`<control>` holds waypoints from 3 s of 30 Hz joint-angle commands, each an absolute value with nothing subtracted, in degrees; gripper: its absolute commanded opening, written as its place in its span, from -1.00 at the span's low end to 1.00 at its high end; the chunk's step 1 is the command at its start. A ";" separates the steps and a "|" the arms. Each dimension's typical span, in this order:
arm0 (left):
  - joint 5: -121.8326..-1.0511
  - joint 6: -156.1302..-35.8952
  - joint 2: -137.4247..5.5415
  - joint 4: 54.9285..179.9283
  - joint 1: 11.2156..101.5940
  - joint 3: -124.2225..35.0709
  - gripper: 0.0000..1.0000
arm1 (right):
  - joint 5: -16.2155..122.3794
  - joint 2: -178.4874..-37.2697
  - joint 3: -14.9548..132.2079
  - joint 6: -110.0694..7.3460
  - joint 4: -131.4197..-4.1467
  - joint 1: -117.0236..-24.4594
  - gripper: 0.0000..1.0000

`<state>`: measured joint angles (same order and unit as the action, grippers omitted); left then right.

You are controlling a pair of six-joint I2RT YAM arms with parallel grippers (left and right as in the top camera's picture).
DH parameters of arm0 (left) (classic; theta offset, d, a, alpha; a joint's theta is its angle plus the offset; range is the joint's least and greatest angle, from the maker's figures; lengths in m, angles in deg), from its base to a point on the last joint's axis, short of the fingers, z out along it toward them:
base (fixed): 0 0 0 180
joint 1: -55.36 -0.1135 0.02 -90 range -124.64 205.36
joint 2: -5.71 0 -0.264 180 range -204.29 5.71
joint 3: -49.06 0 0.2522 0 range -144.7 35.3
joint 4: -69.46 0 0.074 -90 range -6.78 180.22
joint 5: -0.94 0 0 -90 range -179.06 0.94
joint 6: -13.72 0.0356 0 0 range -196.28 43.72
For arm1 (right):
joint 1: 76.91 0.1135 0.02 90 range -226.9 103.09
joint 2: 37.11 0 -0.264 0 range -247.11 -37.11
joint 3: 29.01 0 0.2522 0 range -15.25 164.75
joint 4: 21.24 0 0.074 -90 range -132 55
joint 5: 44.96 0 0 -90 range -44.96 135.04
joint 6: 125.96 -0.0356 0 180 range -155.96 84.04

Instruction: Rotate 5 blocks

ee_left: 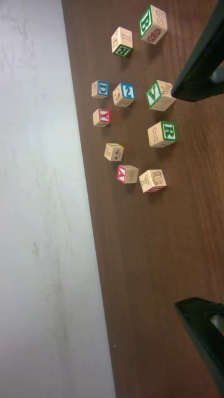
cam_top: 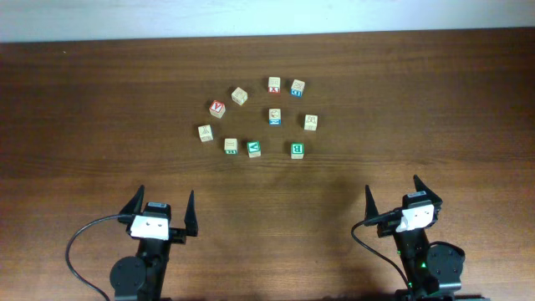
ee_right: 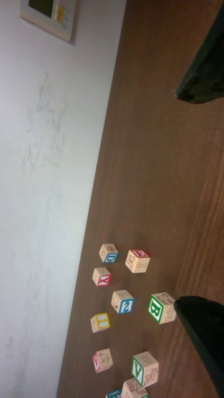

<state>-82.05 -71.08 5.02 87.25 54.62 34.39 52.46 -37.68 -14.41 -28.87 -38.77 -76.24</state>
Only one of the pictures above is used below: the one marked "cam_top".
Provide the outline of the wooden block green V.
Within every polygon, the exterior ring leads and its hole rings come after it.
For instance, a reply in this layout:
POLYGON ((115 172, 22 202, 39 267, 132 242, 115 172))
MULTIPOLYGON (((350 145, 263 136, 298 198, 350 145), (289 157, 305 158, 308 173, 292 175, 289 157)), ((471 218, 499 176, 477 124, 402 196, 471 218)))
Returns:
POLYGON ((259 157, 262 154, 260 142, 258 140, 248 141, 247 153, 250 158, 259 157))

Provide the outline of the wooden block green E side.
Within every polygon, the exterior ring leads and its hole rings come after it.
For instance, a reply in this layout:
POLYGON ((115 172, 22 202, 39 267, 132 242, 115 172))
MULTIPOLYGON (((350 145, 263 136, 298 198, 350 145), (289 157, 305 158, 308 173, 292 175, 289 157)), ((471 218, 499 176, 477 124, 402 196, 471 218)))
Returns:
POLYGON ((224 140, 224 151, 227 155, 236 155, 238 153, 237 138, 226 138, 224 140))

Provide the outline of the wooden block green B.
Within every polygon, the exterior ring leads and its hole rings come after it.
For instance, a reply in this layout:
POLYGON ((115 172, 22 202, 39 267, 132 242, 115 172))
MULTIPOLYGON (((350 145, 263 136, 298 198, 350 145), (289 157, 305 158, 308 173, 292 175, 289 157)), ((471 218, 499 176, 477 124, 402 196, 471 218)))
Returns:
POLYGON ((304 158, 304 143, 291 144, 291 158, 293 160, 300 160, 304 158))

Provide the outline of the wooden block plain picture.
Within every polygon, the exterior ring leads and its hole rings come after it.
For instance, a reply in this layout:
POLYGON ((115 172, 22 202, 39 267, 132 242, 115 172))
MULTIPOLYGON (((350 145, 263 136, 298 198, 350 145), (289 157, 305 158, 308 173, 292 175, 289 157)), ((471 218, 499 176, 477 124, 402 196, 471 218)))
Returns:
POLYGON ((305 130, 316 131, 318 127, 318 116, 317 115, 305 115, 303 128, 305 130))

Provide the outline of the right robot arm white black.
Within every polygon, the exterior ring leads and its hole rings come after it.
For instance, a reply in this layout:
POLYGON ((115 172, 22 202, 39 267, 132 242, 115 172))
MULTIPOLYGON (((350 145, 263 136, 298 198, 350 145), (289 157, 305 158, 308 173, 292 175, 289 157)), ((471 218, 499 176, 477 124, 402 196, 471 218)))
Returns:
POLYGON ((377 227, 378 237, 393 237, 407 286, 396 300, 453 300, 461 289, 465 252, 448 242, 430 242, 425 230, 438 220, 442 199, 418 176, 415 192, 402 197, 402 206, 380 214, 370 188, 365 188, 363 225, 377 227))

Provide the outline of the wooden block baseball blue side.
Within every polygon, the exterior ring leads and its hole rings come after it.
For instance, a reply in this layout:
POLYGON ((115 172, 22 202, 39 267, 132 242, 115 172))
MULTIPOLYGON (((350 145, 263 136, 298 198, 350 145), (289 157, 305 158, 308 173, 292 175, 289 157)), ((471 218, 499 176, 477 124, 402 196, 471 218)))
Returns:
POLYGON ((270 125, 281 125, 281 110, 280 109, 270 109, 268 111, 268 122, 270 125))

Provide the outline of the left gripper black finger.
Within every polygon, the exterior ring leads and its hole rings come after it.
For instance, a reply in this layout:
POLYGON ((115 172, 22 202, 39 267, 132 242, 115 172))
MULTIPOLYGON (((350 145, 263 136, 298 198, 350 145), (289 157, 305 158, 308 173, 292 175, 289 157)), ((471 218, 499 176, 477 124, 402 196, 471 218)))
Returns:
POLYGON ((194 191, 191 191, 188 199, 184 223, 186 226, 186 235, 190 237, 196 237, 198 235, 198 221, 196 217, 194 191))
POLYGON ((134 196, 120 210, 121 215, 139 215, 145 195, 145 186, 141 185, 134 196))

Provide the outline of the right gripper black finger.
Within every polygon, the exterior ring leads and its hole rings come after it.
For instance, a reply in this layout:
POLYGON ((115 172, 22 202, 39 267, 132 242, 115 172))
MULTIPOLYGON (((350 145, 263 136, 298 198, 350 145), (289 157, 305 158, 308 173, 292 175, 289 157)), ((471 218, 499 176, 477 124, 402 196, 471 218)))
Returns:
POLYGON ((378 213, 378 209, 375 204, 375 199, 373 198, 369 185, 366 185, 364 187, 364 190, 365 190, 364 225, 366 227, 370 227, 377 223, 377 218, 379 217, 379 213, 378 213))
POLYGON ((413 175, 413 180, 417 191, 424 191, 435 208, 441 207, 442 199, 438 195, 436 195, 417 175, 413 175))

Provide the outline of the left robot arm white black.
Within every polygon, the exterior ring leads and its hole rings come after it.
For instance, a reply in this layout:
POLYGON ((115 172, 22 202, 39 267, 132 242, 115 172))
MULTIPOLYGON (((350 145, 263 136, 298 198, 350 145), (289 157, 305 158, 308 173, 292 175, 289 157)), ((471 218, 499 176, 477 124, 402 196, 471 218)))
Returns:
POLYGON ((121 209, 119 222, 126 225, 126 233, 139 242, 134 256, 121 258, 110 271, 110 284, 115 300, 162 300, 161 291, 170 259, 171 246, 184 244, 188 237, 198 235, 195 195, 189 195, 185 226, 171 226, 171 206, 159 202, 143 202, 145 188, 121 209))

